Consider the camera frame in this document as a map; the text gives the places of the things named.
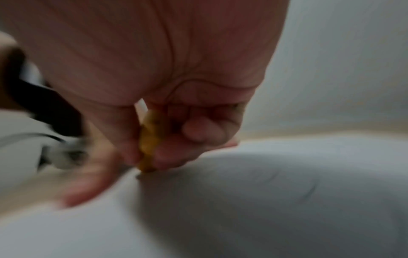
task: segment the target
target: black object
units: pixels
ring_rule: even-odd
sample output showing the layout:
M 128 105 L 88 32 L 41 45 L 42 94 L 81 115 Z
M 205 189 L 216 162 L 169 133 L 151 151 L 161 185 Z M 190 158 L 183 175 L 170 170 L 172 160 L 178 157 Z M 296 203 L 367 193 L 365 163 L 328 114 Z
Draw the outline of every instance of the black object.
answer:
M 21 49 L 12 50 L 7 56 L 3 84 L 7 94 L 31 113 L 33 119 L 48 124 L 63 136 L 81 137 L 81 114 L 57 92 L 38 87 L 20 79 L 26 56 Z

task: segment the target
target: hand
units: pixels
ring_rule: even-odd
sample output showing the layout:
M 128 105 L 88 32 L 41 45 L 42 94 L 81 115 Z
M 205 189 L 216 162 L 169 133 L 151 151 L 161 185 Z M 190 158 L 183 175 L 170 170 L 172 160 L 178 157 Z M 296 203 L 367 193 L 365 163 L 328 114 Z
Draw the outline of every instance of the hand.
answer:
M 62 204 L 73 207 L 93 199 L 108 189 L 121 175 L 123 160 L 117 149 L 90 122 L 85 124 L 90 140 L 89 158 L 76 172 L 77 176 L 62 195 Z M 206 151 L 235 147 L 238 140 L 232 138 L 226 144 Z
M 156 167 L 195 159 L 238 131 L 264 78 L 288 0 L 4 0 L 0 12 L 48 81 L 129 164 L 134 103 L 179 121 Z

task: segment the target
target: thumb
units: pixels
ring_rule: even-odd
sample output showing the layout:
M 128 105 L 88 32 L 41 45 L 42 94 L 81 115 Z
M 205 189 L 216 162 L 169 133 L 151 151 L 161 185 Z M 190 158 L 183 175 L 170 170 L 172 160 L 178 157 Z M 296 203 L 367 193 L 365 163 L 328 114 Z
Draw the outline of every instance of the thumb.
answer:
M 116 146 L 127 164 L 138 164 L 142 154 L 139 151 L 140 125 L 134 105 L 113 106 L 76 96 L 64 97 Z

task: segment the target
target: yellow object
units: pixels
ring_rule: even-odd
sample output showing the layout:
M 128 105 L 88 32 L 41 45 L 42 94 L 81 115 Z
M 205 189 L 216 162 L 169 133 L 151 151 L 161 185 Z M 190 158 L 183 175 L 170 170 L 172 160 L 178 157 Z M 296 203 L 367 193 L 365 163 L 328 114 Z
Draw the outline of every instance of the yellow object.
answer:
M 156 147 L 171 134 L 171 121 L 163 113 L 149 110 L 141 125 L 139 135 L 139 149 L 144 154 L 138 165 L 142 172 L 153 172 L 153 154 Z

